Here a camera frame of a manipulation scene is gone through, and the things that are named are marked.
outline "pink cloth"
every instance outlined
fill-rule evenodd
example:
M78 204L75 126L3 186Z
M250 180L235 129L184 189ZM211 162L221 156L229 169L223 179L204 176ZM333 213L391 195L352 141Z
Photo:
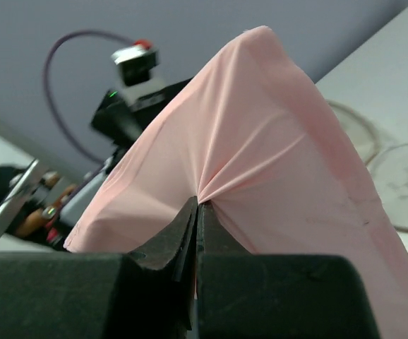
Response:
M252 253L348 258L383 338L408 339L408 254L330 107L269 28L232 40L163 110L66 248L130 251L194 195Z

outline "person's arm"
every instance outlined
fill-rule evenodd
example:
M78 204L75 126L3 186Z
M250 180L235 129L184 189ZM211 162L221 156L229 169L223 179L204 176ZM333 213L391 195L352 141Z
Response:
M48 222L48 219L42 217L42 209L36 210L17 226L13 234L19 238L28 237L34 231L44 227Z
M58 173L53 174L50 178L44 180L44 185L48 189L52 189L58 182L60 181L61 177Z
M70 185L60 197L52 204L53 207L59 208L61 206L61 200L64 196L71 194L71 192L76 188L76 185ZM40 208L31 212L31 214L26 215L23 210L18 216L13 220L8 231L19 237L25 238L32 234L34 231L44 227L50 219L42 217L44 211Z

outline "fabric fold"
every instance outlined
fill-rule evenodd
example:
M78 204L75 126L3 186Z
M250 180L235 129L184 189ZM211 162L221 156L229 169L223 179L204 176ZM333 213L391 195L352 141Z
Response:
M269 28L228 43L165 107L66 248L133 250L191 196L252 253L348 258L383 337L408 338L408 254L331 108Z

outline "white object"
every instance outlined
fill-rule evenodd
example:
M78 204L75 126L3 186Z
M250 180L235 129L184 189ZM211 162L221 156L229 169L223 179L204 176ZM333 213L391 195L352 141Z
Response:
M15 165L17 167L27 167L33 160L32 156L0 137L0 166Z
M327 99L352 107L398 143L408 143L408 8L317 86ZM408 212L402 213L408 220ZM408 234L400 237L408 250Z
M141 45L137 44L124 49L120 49L113 53L113 62L118 67L118 74L120 79L118 81L119 94L122 96L126 104L133 110L139 110L149 105L155 105L158 102L164 100L163 94L157 94L153 97L149 97L147 100L143 100L143 97L158 93L165 88L165 82L161 78L151 77L150 80L144 81L137 85L126 86L124 84L123 77L126 75L128 69L124 70L124 63L130 62L130 60L145 57L149 51L146 51Z
M0 237L0 252L55 252L47 246L27 242L9 234Z

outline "petri dish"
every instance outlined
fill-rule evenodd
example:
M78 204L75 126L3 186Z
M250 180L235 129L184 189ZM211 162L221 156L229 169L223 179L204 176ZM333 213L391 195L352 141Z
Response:
M408 144L388 148L372 161L370 169L391 223L408 232Z
M327 101L359 156L365 164L368 164L380 151L380 137L375 126L352 108L331 100Z

